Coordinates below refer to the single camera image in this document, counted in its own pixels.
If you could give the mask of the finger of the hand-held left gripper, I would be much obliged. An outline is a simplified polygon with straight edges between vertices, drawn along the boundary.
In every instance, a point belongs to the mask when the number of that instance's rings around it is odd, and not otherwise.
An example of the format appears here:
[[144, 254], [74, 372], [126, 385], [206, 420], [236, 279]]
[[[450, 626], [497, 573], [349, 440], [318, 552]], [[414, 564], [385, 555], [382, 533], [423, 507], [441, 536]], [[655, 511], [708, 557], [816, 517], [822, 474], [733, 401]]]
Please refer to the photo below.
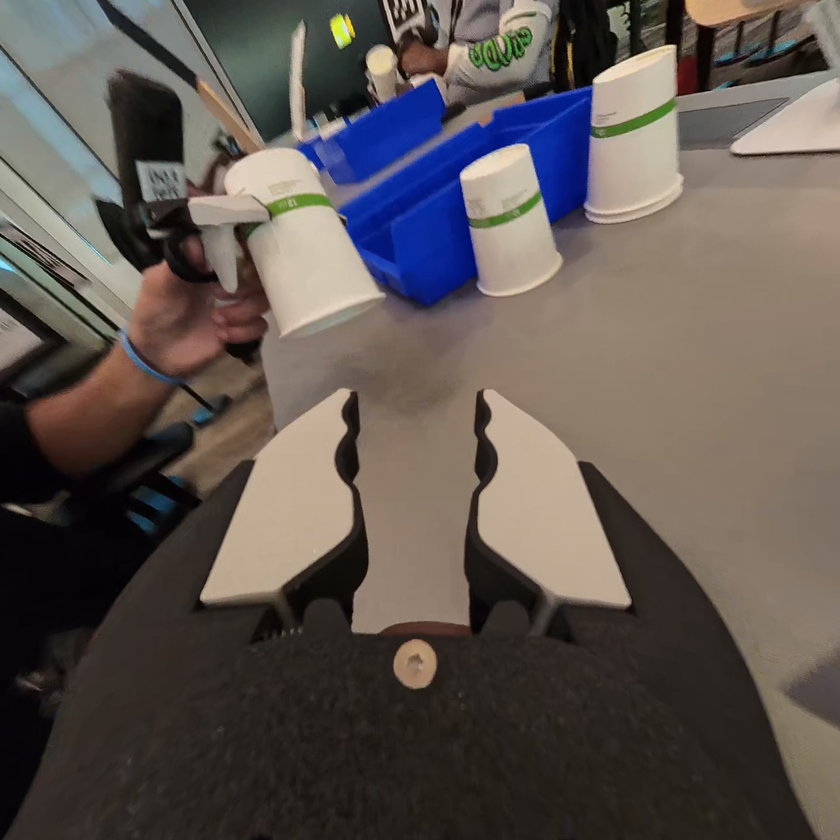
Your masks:
[[194, 196], [186, 211], [197, 228], [258, 225], [270, 220], [268, 208], [250, 195]]

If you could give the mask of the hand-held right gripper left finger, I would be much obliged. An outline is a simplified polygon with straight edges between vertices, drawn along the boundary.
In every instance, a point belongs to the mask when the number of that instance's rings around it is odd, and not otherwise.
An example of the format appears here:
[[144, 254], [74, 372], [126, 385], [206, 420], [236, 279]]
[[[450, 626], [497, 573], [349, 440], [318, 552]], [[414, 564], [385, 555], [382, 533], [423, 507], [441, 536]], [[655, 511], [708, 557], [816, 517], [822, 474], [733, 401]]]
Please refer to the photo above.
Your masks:
[[285, 629], [335, 602], [347, 624], [369, 567], [357, 392], [340, 388], [257, 454], [200, 594], [204, 607], [270, 606]]

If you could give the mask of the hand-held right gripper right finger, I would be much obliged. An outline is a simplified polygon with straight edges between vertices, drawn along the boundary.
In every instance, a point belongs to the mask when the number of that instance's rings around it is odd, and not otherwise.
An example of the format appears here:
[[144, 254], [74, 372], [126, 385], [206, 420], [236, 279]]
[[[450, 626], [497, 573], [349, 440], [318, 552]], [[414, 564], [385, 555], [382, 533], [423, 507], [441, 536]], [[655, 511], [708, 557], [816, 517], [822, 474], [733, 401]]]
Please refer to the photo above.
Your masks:
[[536, 635], [568, 635], [564, 608], [632, 606], [578, 459], [546, 426], [497, 391], [476, 396], [475, 472], [465, 577], [478, 634], [503, 602]]

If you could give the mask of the green banded white paper cup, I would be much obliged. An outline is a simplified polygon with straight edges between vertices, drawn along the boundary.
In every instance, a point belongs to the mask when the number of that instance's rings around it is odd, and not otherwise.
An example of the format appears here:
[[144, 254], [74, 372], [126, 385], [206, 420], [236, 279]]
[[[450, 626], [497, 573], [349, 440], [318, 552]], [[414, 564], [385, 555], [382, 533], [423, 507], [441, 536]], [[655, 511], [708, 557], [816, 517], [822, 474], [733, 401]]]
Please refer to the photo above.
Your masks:
[[514, 143], [484, 155], [460, 173], [459, 182], [478, 290], [509, 298], [550, 280], [563, 258], [529, 146]]
[[228, 170], [224, 186], [267, 211], [246, 242], [281, 338], [338, 326], [385, 299], [302, 152], [250, 154]]

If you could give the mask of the blue plastic bin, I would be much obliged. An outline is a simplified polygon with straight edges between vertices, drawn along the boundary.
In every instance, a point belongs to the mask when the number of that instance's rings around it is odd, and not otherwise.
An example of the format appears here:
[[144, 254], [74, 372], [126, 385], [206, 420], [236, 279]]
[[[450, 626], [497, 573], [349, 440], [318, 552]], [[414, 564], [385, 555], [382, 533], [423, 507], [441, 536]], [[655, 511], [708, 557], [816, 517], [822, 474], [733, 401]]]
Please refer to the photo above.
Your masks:
[[431, 78], [344, 124], [328, 138], [314, 136], [297, 149], [333, 183], [363, 182], [439, 135], [446, 108], [439, 85]]
[[339, 205], [372, 276], [433, 306], [476, 277], [459, 174], [511, 144], [532, 153], [549, 220], [583, 206], [591, 137], [592, 87], [496, 110], [447, 137], [381, 183]]

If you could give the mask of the nested stack of paper cups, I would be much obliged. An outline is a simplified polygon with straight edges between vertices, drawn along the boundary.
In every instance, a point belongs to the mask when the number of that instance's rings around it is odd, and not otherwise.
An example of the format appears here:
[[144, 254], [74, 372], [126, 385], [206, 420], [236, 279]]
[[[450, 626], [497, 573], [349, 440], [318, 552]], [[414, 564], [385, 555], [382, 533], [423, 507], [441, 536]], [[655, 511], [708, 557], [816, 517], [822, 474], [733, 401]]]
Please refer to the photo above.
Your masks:
[[664, 45], [594, 78], [584, 202], [589, 221], [634, 221], [681, 195], [676, 56], [674, 45]]

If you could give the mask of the person's left hand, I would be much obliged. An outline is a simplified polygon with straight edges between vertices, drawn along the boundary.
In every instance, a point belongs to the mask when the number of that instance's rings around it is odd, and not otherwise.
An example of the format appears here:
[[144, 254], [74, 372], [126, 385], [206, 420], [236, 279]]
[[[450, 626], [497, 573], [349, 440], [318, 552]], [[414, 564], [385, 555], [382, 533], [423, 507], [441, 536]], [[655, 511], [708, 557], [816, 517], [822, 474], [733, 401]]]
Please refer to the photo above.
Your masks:
[[226, 350], [261, 341], [270, 308], [248, 252], [237, 258], [235, 292], [213, 282], [191, 282], [165, 260], [143, 273], [127, 334], [144, 363], [186, 381]]

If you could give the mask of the black and wood easel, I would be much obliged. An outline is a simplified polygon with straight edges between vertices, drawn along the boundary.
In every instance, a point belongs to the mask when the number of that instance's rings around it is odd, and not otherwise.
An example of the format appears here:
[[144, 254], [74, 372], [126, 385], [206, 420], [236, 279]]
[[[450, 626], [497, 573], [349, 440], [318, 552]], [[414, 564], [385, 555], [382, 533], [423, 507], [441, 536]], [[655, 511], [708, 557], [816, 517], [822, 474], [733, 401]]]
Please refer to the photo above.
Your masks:
[[252, 154], [265, 148], [258, 135], [231, 108], [224, 104], [224, 101], [216, 92], [188, 65], [177, 58], [145, 29], [119, 11], [110, 1], [97, 1], [97, 4], [113, 27], [196, 91], [206, 109], [223, 125], [244, 152]]

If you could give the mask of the white upright card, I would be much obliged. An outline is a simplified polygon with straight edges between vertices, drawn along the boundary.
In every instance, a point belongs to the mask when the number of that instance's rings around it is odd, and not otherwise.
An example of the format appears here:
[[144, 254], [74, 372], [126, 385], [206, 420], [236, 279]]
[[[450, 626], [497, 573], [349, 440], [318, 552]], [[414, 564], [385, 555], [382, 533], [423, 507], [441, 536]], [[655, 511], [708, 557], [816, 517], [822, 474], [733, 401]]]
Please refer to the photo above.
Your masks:
[[298, 142], [304, 141], [307, 134], [306, 92], [303, 85], [306, 39], [306, 22], [301, 20], [290, 37], [288, 78], [290, 129]]

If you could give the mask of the blue wristband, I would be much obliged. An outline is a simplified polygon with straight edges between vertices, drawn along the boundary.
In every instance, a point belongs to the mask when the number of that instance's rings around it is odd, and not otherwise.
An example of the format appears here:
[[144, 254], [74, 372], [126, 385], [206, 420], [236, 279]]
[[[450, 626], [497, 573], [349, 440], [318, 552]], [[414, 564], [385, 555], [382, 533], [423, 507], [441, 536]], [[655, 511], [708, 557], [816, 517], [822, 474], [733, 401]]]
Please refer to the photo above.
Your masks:
[[153, 367], [136, 349], [125, 328], [118, 333], [118, 343], [132, 365], [144, 375], [168, 387], [180, 388], [186, 385], [183, 379], [166, 374]]

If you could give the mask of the framed tag sign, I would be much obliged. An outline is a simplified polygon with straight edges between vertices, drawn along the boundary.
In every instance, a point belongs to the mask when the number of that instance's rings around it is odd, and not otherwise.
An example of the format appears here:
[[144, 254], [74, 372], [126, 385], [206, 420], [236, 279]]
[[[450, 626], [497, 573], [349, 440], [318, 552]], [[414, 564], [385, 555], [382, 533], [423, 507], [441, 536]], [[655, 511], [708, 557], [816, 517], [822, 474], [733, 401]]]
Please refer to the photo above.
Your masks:
[[5, 292], [1, 295], [1, 383], [60, 349], [66, 340]]

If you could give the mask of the white sign stand base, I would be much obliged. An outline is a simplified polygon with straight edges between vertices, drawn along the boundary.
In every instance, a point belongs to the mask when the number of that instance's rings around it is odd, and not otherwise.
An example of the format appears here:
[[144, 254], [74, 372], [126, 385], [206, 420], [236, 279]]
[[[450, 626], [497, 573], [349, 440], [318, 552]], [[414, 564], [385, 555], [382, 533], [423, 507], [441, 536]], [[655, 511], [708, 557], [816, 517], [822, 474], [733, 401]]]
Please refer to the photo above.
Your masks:
[[839, 79], [790, 101], [735, 140], [730, 152], [741, 157], [839, 152]]

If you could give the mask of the instruction sheet on board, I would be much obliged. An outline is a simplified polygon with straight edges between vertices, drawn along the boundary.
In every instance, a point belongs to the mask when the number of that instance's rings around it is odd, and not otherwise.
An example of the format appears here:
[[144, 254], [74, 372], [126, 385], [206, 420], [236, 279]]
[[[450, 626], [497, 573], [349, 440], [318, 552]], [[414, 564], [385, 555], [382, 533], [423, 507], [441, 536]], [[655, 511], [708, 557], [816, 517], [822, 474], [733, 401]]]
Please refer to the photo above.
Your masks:
[[698, 26], [718, 28], [812, 3], [813, 1], [685, 1], [685, 8]]

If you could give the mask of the framed wall sign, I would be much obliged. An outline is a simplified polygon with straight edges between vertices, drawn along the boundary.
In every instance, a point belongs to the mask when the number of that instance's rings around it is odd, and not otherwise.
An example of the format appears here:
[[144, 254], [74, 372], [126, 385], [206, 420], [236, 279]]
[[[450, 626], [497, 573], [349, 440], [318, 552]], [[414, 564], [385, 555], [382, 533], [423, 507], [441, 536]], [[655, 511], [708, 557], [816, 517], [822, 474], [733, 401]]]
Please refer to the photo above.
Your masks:
[[91, 281], [74, 266], [55, 255], [20, 227], [5, 218], [2, 218], [1, 221], [1, 238], [26, 254], [63, 286], [78, 292], [90, 286]]

